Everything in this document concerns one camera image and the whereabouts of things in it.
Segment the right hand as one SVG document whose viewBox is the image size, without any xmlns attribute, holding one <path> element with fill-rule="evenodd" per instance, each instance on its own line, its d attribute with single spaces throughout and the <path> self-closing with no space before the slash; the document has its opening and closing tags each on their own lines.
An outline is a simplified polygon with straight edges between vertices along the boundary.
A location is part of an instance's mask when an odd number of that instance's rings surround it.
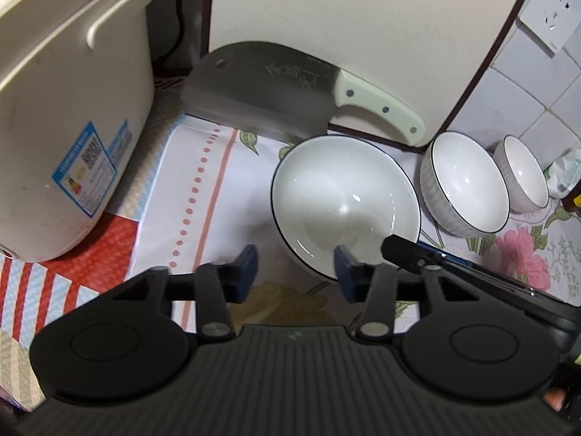
<svg viewBox="0 0 581 436">
<path fill-rule="evenodd" d="M 565 397 L 565 391 L 559 389 L 549 389 L 544 395 L 544 400 L 554 411 L 561 411 L 564 405 Z"/>
</svg>

